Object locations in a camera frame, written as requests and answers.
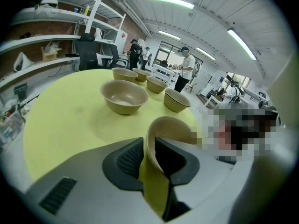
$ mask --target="bowl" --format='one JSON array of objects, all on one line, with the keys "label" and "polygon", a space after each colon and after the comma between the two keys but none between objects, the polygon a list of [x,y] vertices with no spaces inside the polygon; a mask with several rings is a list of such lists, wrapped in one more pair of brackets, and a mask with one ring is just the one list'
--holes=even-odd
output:
[{"label": "bowl", "polygon": [[143,88],[125,80],[108,81],[100,92],[108,107],[117,114],[133,114],[149,99]]},{"label": "bowl", "polygon": [[133,68],[133,71],[138,74],[138,77],[136,78],[136,80],[139,80],[141,82],[146,81],[146,77],[150,76],[150,73],[145,70]]},{"label": "bowl", "polygon": [[157,78],[154,77],[146,77],[147,82],[146,86],[148,89],[154,93],[161,93],[162,91],[167,88],[167,84],[163,82],[162,80],[158,80]]},{"label": "bowl", "polygon": [[183,121],[171,116],[161,116],[155,119],[150,124],[146,134],[146,149],[149,160],[162,174],[164,172],[156,159],[156,137],[176,140],[188,144],[196,144],[196,139],[192,138],[191,128]]},{"label": "bowl", "polygon": [[165,90],[164,104],[168,109],[176,113],[181,112],[185,108],[191,106],[190,101],[185,96],[172,89]]},{"label": "bowl", "polygon": [[127,80],[134,82],[138,74],[125,68],[112,68],[114,80]]}]

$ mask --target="desk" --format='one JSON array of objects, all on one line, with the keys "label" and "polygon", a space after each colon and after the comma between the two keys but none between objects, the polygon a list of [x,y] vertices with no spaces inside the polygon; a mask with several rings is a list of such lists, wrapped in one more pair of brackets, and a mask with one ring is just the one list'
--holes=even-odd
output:
[{"label": "desk", "polygon": [[[24,130],[25,162],[33,182],[79,152],[120,140],[145,139],[150,123],[160,116],[173,116],[196,126],[189,109],[172,112],[164,105],[164,92],[152,93],[146,83],[138,81],[149,94],[148,102],[133,115],[114,113],[100,94],[100,86],[112,79],[111,70],[85,70],[57,80],[41,93],[32,105]],[[161,216],[168,180],[146,155],[140,179],[145,183],[145,199]]]},{"label": "desk", "polygon": [[219,100],[217,100],[213,95],[211,95],[211,97],[207,100],[207,102],[205,103],[205,105],[204,105],[204,107],[206,107],[207,106],[207,104],[211,101],[211,99],[213,100],[213,101],[215,101],[216,102],[216,107],[215,108],[217,108],[218,107],[218,105],[220,105],[221,104],[221,102],[219,101]]}]

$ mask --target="person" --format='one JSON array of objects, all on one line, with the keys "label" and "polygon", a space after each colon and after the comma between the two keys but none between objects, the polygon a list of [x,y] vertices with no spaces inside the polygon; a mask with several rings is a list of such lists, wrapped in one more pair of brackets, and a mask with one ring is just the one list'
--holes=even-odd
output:
[{"label": "person", "polygon": [[146,52],[145,54],[143,55],[143,65],[141,67],[142,70],[145,70],[145,65],[146,63],[148,62],[149,60],[149,56],[150,56],[150,48],[149,47],[146,47]]},{"label": "person", "polygon": [[128,54],[130,55],[130,70],[133,70],[133,68],[138,68],[137,63],[140,55],[140,47],[137,42],[138,41],[136,39],[133,39],[131,41],[131,49],[128,51]]},{"label": "person", "polygon": [[240,95],[239,82],[236,81],[233,84],[233,88],[230,89],[230,91],[226,95],[225,99],[223,100],[223,103],[229,103],[234,96],[239,96],[239,95]]},{"label": "person", "polygon": [[176,82],[174,90],[181,92],[182,89],[185,87],[185,85],[192,78],[192,71],[195,68],[195,58],[190,53],[189,48],[187,47],[182,47],[181,49],[178,50],[178,52],[182,53],[184,59],[181,65],[181,71],[178,76],[178,80]]}]

